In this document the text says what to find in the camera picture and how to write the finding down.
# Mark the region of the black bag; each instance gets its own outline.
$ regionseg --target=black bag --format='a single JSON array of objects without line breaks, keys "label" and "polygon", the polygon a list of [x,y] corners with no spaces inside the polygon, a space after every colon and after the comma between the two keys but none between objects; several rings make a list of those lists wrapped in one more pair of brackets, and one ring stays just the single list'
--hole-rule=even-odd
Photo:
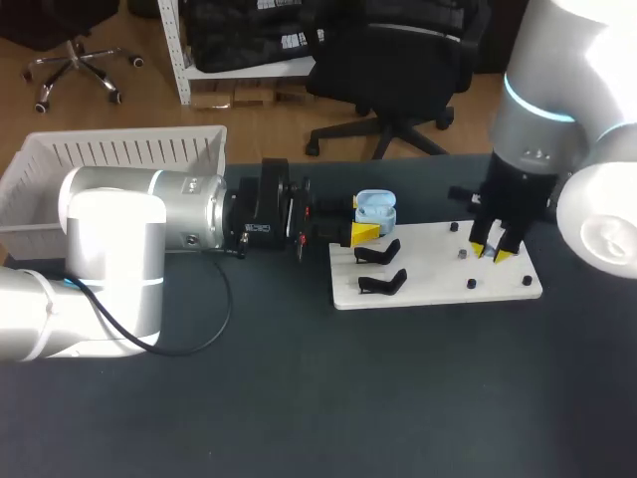
[{"label": "black bag", "polygon": [[308,56],[310,50],[305,35],[298,32],[297,25],[289,27],[297,33],[206,35],[191,46],[193,60],[198,70],[217,73]]},{"label": "black bag", "polygon": [[217,73],[309,55],[301,2],[190,0],[186,36],[197,69]]}]

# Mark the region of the white plastic basket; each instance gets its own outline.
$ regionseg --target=white plastic basket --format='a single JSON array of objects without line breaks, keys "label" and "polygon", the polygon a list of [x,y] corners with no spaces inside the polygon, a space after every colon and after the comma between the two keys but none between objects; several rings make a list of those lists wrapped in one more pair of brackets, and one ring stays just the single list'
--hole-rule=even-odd
[{"label": "white plastic basket", "polygon": [[79,166],[221,174],[225,126],[40,132],[27,136],[0,179],[0,242],[15,259],[66,256],[58,192]]}]

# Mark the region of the chrome chair base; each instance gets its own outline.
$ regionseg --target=chrome chair base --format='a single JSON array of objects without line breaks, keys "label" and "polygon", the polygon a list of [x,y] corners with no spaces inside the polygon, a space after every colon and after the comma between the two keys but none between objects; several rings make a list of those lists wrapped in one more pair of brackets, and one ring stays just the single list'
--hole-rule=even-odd
[{"label": "chrome chair base", "polygon": [[113,48],[111,50],[101,50],[98,52],[86,53],[84,45],[80,42],[69,40],[65,44],[68,55],[66,57],[57,58],[39,58],[27,65],[22,72],[22,78],[27,82],[33,82],[33,70],[36,67],[48,65],[60,65],[60,68],[44,82],[40,87],[38,100],[35,104],[35,110],[38,113],[46,113],[50,108],[49,96],[53,86],[66,73],[73,70],[82,70],[95,78],[107,91],[108,100],[116,105],[121,103],[121,93],[117,89],[115,83],[108,77],[105,71],[96,68],[91,64],[95,58],[121,56],[126,57],[128,62],[135,68],[143,67],[143,59],[139,55],[135,55],[123,48]]}]

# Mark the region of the black cable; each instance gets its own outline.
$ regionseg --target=black cable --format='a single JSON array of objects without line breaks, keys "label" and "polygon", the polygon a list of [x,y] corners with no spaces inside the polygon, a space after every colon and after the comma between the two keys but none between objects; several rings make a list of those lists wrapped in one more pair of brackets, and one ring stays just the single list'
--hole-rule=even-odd
[{"label": "black cable", "polygon": [[102,313],[102,315],[106,318],[106,320],[120,333],[123,335],[123,337],[129,341],[131,341],[133,344],[135,344],[136,346],[140,347],[141,349],[144,349],[145,351],[151,353],[151,354],[156,354],[158,356],[165,356],[165,357],[187,357],[187,356],[192,356],[194,354],[197,354],[205,349],[207,349],[208,347],[210,347],[217,339],[219,339],[219,337],[221,336],[221,334],[223,334],[223,331],[226,329],[226,326],[228,325],[228,322],[230,322],[230,317],[232,316],[232,308],[233,308],[233,298],[232,298],[232,289],[230,287],[230,281],[228,280],[228,276],[226,276],[226,273],[223,271],[223,269],[221,269],[221,266],[219,266],[219,264],[217,264],[216,262],[213,262],[214,266],[217,268],[217,270],[219,271],[219,274],[221,274],[221,278],[223,279],[223,282],[226,286],[226,294],[227,294],[227,298],[228,298],[228,307],[227,307],[227,312],[226,312],[226,318],[223,321],[223,324],[221,325],[221,328],[217,331],[217,333],[212,336],[210,339],[208,339],[206,342],[204,342],[203,344],[196,346],[194,348],[191,349],[185,349],[185,350],[171,350],[171,349],[164,349],[162,347],[158,347],[158,346],[151,346],[145,342],[142,342],[140,339],[138,339],[136,336],[134,336],[133,334],[131,334],[129,331],[127,331],[111,314],[110,312],[106,309],[106,307],[104,307],[104,305],[100,302],[100,299],[98,299],[96,297],[96,295],[94,294],[94,292],[87,287],[82,280],[80,280],[80,278],[78,278],[77,276],[75,276],[74,274],[71,274],[69,272],[54,272],[52,273],[52,275],[55,275],[61,279],[66,279],[67,281],[71,282],[72,284],[74,284],[75,286],[78,287],[78,289],[80,289],[80,291],[82,293],[84,293],[85,296],[87,296],[87,299],[89,299],[94,306],[96,306],[96,308]]}]

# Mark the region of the chair base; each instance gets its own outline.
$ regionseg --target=chair base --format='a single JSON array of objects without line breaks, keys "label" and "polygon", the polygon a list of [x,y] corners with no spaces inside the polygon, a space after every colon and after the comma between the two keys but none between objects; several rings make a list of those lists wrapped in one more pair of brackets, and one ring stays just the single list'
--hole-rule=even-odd
[{"label": "chair base", "polygon": [[[308,156],[320,155],[319,139],[336,137],[369,136],[380,134],[380,141],[374,151],[372,159],[382,159],[391,141],[398,137],[430,155],[448,154],[448,152],[414,129],[414,126],[424,122],[420,120],[397,119],[378,114],[377,118],[364,119],[336,126],[322,127],[312,131],[310,141],[306,146]],[[438,129],[447,129],[454,122],[454,109],[447,107],[436,119]]]},{"label": "chair base", "polygon": [[84,45],[80,42],[69,40],[65,46],[68,54],[66,57],[39,58],[29,63],[27,68],[22,72],[22,78],[24,78],[27,83],[31,83],[33,81],[34,68],[43,65],[60,65],[60,68],[40,87],[38,100],[35,104],[35,110],[38,113],[46,113],[49,110],[49,96],[51,95],[53,86],[61,77],[72,70],[82,70],[91,75],[92,78],[96,79],[98,83],[106,89],[108,100],[116,105],[120,104],[121,93],[115,86],[115,83],[108,77],[105,71],[91,64],[91,61],[95,58],[123,56],[126,57],[128,62],[134,67],[141,68],[143,66],[143,59],[139,55],[135,55],[123,48],[86,53]]}]

